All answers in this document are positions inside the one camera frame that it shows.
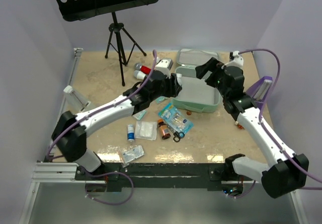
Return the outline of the plaster strips in clear bag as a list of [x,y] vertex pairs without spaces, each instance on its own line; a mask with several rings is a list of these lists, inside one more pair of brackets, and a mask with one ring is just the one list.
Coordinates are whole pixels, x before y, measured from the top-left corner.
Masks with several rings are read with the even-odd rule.
[[134,119],[136,119],[137,121],[140,121],[146,115],[146,113],[147,113],[147,110],[142,110],[142,111],[132,115],[132,117]]

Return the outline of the alcohol pad packet in bag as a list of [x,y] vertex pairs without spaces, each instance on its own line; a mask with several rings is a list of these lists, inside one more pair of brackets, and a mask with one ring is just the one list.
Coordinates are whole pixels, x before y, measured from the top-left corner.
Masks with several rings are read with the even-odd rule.
[[142,145],[135,146],[125,152],[118,152],[122,167],[127,167],[131,162],[144,156]]

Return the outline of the red toy microphone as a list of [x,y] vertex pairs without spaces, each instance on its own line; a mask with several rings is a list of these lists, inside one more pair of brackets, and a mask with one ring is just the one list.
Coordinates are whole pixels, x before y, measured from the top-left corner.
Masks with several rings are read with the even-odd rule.
[[139,71],[143,72],[144,74],[149,74],[151,71],[151,68],[149,68],[139,62],[134,65],[134,69],[139,70]]

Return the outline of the aluminium frame rail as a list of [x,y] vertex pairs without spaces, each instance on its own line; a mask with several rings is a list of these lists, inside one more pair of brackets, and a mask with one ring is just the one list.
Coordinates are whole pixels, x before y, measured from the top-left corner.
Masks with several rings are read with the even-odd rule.
[[73,183],[76,164],[37,162],[19,223],[29,223],[41,183]]

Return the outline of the brown bottle with orange cap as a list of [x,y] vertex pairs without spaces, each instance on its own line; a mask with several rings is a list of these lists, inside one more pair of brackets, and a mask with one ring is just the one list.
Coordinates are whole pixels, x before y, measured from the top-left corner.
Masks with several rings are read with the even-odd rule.
[[157,121],[157,126],[163,140],[171,137],[170,131],[163,119]]

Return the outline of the purple plastic stand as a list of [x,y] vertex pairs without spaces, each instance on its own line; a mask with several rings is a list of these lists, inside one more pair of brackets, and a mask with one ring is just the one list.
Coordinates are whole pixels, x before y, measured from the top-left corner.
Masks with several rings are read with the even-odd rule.
[[264,100],[271,88],[272,82],[272,77],[264,76],[246,90],[246,94],[255,101],[257,107],[260,109],[263,107]]

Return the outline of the mint green medicine kit case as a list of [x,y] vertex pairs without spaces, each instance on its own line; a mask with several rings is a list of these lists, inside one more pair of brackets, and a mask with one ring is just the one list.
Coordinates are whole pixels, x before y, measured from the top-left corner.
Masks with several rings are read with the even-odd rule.
[[175,73],[182,75],[182,87],[179,95],[172,99],[172,104],[176,108],[185,109],[198,113],[215,112],[221,96],[217,89],[208,86],[205,79],[210,76],[208,72],[203,79],[196,78],[195,68],[203,65],[210,58],[220,59],[215,51],[198,49],[180,49],[177,54],[177,64]]

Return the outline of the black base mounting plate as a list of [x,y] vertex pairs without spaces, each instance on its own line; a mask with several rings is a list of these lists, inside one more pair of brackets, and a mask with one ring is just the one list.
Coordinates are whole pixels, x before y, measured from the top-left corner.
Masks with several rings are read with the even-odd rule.
[[223,163],[105,163],[105,169],[95,175],[112,172],[107,177],[90,177],[77,167],[75,179],[87,183],[106,184],[109,192],[123,188],[190,188],[221,191],[224,182],[248,181],[248,177],[226,175]]

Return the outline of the teal adhesive tape packet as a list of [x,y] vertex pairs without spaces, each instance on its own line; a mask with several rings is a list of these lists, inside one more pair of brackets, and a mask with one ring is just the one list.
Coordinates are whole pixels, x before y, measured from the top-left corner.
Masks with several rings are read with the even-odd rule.
[[160,104],[160,103],[164,102],[164,101],[165,101],[165,100],[167,100],[167,99],[168,99],[167,97],[160,96],[160,97],[158,97],[158,98],[155,100],[155,102],[156,102],[157,104]]

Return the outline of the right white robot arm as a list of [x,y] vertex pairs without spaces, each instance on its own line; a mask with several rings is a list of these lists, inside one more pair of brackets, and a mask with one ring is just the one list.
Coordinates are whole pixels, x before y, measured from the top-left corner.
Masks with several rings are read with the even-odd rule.
[[239,176],[248,177],[260,182],[272,198],[304,187],[308,158],[304,154],[296,154],[265,119],[259,118],[260,109],[244,91],[245,77],[241,67],[235,63],[224,64],[212,57],[197,66],[195,71],[198,79],[204,79],[208,86],[219,91],[227,113],[248,131],[267,161],[263,164],[243,154],[228,157],[222,178],[236,180]]

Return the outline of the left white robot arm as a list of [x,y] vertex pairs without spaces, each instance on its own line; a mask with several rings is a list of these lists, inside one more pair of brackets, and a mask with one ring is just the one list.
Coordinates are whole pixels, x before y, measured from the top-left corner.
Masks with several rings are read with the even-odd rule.
[[53,144],[69,163],[82,166],[89,177],[104,175],[102,160],[87,147],[87,138],[104,126],[147,109],[158,97],[176,97],[182,90],[181,74],[169,76],[153,70],[115,100],[83,113],[64,112],[52,133]]

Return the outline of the white toy microphone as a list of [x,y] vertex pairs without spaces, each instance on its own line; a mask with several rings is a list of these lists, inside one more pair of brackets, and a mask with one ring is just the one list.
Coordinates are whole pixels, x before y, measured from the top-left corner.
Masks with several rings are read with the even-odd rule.
[[146,77],[146,74],[141,72],[140,70],[135,70],[133,75],[138,80],[144,80],[144,78]]

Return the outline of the toy brick car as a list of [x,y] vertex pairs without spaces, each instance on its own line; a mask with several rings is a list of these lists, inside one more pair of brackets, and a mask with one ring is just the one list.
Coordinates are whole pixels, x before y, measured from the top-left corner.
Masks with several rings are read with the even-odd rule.
[[239,124],[237,121],[235,122],[235,126],[238,128],[238,129],[244,129],[244,127]]

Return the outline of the blue cotton swab pouch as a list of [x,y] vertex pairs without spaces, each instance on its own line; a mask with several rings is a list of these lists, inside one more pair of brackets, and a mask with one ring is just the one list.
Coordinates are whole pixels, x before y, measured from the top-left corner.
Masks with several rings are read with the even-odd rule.
[[177,132],[188,133],[194,124],[186,118],[172,103],[168,103],[158,116]]

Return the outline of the white plastic stand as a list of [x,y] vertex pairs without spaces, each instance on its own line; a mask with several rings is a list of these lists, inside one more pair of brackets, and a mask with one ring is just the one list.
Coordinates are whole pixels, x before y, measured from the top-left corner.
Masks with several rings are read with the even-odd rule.
[[81,112],[91,105],[91,101],[72,86],[67,85],[63,90],[64,96],[76,111]]

